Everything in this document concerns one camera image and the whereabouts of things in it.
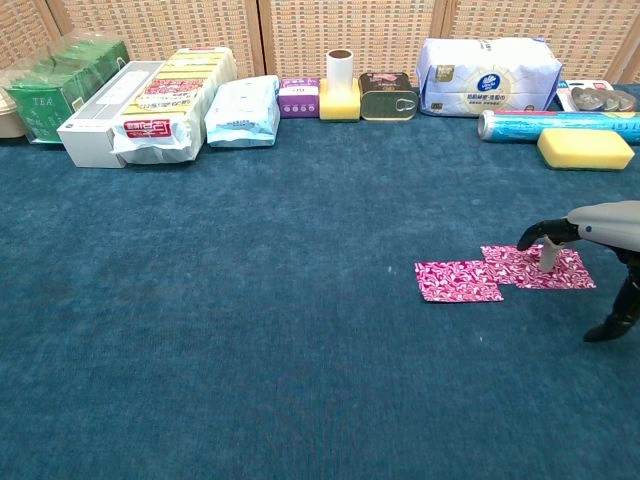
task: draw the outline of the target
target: yellow sponge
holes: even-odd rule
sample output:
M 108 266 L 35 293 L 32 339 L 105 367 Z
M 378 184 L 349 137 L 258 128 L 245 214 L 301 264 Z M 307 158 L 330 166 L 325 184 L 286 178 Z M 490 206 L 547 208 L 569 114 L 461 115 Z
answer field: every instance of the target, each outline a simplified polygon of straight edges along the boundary
M 320 80 L 320 120 L 360 120 L 360 85 L 353 79 L 351 94 L 332 96 L 327 93 L 327 79 Z
M 545 128 L 538 149 L 551 168 L 622 170 L 634 153 L 612 130 Z

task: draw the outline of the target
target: wooden folding screen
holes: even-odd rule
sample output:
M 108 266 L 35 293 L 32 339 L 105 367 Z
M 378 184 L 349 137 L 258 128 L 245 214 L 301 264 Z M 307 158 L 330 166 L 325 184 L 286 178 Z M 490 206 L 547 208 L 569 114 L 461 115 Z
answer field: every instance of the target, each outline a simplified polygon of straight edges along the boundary
M 63 29 L 117 33 L 126 39 L 132 59 L 162 60 L 181 47 L 227 46 L 239 76 L 264 73 L 255 0 L 48 2 Z
M 325 54 L 354 53 L 356 74 L 405 71 L 429 36 L 433 0 L 259 0 L 267 70 L 321 76 Z
M 638 37 L 632 32 L 640 12 L 638 0 L 449 3 L 452 14 L 444 19 L 444 37 L 542 37 L 564 64 L 566 78 L 604 78 L 627 37 Z
M 59 36 L 45 0 L 0 1 L 0 68 L 11 65 Z

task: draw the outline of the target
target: white box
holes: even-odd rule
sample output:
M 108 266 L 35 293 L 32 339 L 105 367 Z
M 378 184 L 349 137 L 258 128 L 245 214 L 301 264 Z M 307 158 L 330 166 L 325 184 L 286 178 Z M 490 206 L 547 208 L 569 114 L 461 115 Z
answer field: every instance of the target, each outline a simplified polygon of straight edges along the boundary
M 76 167 L 122 168 L 126 162 L 111 153 L 114 118 L 160 70 L 164 62 L 130 62 L 58 128 Z

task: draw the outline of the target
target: blue roll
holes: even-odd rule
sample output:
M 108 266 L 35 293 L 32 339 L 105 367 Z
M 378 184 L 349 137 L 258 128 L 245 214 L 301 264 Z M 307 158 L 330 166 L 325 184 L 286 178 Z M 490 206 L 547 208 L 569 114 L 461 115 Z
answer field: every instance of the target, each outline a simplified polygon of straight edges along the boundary
M 613 130 L 627 143 L 640 143 L 640 113 L 485 110 L 478 118 L 478 135 L 488 142 L 536 142 L 545 128 Z

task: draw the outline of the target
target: pink patterned napkin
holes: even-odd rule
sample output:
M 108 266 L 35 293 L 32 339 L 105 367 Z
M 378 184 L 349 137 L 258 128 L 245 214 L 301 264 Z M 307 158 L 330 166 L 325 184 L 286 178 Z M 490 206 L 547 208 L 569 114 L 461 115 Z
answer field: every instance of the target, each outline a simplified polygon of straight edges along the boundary
M 543 273 L 538 268 L 542 245 L 534 245 L 524 252 L 519 252 L 516 247 L 491 245 L 482 247 L 482 253 L 496 283 L 515 283 L 518 288 L 536 289 L 596 287 L 575 250 L 561 250 L 549 273 Z
M 428 302 L 503 300 L 485 262 L 428 262 L 416 263 L 415 267 L 420 291 Z

